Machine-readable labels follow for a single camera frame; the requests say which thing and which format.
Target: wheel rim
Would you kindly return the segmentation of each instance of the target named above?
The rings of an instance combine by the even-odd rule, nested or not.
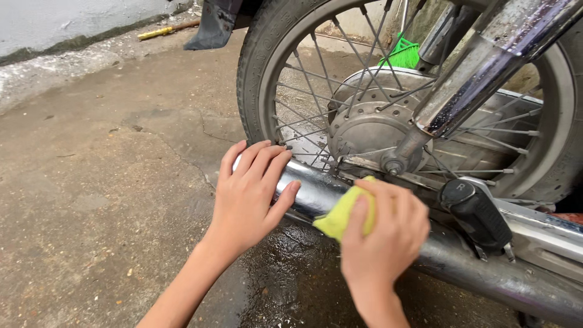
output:
[[[316,26],[348,8],[357,8],[367,2],[354,0],[331,0],[326,2],[300,19],[281,39],[280,43],[275,46],[275,50],[268,59],[259,87],[260,90],[263,90],[258,97],[259,122],[265,138],[281,140],[280,138],[282,137],[281,133],[275,129],[278,125],[284,124],[273,117],[276,114],[274,99],[276,99],[275,95],[278,90],[277,82],[287,59],[294,53],[294,50],[304,40],[304,37],[309,35]],[[558,45],[552,46],[534,64],[538,69],[540,84],[545,94],[545,102],[538,126],[538,130],[543,137],[531,138],[529,144],[525,147],[528,154],[518,156],[509,166],[509,168],[516,170],[515,174],[499,174],[491,178],[495,184],[495,186],[491,186],[491,190],[497,197],[519,198],[521,194],[528,191],[545,176],[555,163],[566,142],[570,122],[573,119],[575,105],[574,84],[572,79],[565,78],[566,76],[571,76],[571,72],[568,61],[560,47]],[[518,97],[517,94],[512,94],[511,92],[507,94],[509,97]],[[536,102],[536,99],[530,99],[529,101]],[[295,149],[294,153],[302,152],[300,149]],[[310,163],[310,160],[305,157],[301,159]]]

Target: broom bristles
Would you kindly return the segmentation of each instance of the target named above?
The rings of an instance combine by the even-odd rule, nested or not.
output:
[[[389,56],[389,62],[394,67],[415,68],[419,62],[419,46],[409,47],[392,56]]]

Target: yellow sponge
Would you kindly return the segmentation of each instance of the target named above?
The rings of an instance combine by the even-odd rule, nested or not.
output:
[[[367,176],[364,179],[374,181],[373,176]],[[374,226],[375,199],[367,190],[357,186],[348,189],[328,215],[314,221],[314,227],[320,229],[326,236],[335,238],[339,243],[342,242],[342,235],[348,225],[350,213],[360,195],[365,195],[368,199],[368,217],[363,227],[363,233],[368,235]]]

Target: tire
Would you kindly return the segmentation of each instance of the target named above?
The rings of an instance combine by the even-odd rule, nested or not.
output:
[[[243,128],[251,142],[266,138],[261,127],[258,99],[261,92],[272,91],[259,88],[269,59],[282,38],[297,22],[328,1],[266,0],[255,14],[241,49],[237,70],[237,103]],[[583,147],[581,146],[583,144],[583,100],[580,99],[580,95],[583,95],[582,30],[583,20],[580,20],[559,41],[560,50],[571,71],[570,78],[573,79],[575,95],[573,117],[569,118],[571,126],[567,141],[562,149],[556,147],[552,149],[553,152],[559,152],[559,155],[554,163],[549,165],[550,169],[543,174],[543,177],[534,182],[530,188],[520,194],[493,191],[496,196],[555,203],[569,195],[581,181],[583,171]]]

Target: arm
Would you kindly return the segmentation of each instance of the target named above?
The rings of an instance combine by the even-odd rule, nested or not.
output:
[[[363,236],[368,201],[359,198],[342,237],[342,274],[368,327],[409,327],[394,283],[427,239],[427,207],[410,190],[392,184],[358,180],[356,185],[376,198],[375,226]]]
[[[243,150],[245,141],[232,146],[223,157],[209,229],[174,281],[140,321],[139,328],[186,327],[217,278],[239,255],[273,230],[293,204],[299,181],[288,184],[269,208],[292,153],[285,147],[271,146],[270,141]],[[232,172],[240,152],[243,155]]]

